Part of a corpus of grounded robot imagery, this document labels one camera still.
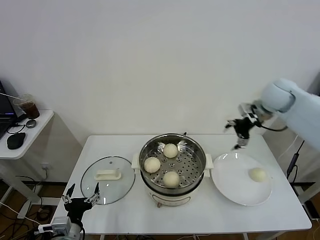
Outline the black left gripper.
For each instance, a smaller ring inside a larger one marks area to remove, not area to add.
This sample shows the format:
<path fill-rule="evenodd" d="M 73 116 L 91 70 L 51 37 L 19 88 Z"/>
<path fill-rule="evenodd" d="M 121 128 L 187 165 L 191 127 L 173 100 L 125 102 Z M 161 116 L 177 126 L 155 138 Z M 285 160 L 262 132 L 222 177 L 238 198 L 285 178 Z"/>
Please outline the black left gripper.
<path fill-rule="evenodd" d="M 92 207 L 97 204 L 100 200 L 100 187 L 99 183 L 96 183 L 94 193 L 92 196 L 85 198 L 71 198 L 74 192 L 76 184 L 74 183 L 66 192 L 66 194 L 62 195 L 61 199 L 63 201 L 64 208 L 67 211 L 67 216 L 71 219 L 81 219 L 84 213 L 88 210 L 91 210 Z"/>

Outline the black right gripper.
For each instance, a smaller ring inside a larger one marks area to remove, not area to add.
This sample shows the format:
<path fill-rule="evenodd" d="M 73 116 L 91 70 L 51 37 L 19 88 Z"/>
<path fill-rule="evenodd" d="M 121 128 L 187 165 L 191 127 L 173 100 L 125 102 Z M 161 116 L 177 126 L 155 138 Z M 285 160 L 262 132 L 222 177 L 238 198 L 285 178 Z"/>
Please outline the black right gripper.
<path fill-rule="evenodd" d="M 227 120 L 223 131 L 226 132 L 229 129 L 233 129 L 238 138 L 233 150 L 244 149 L 248 145 L 250 130 L 255 127 L 248 117 L 242 119 Z"/>

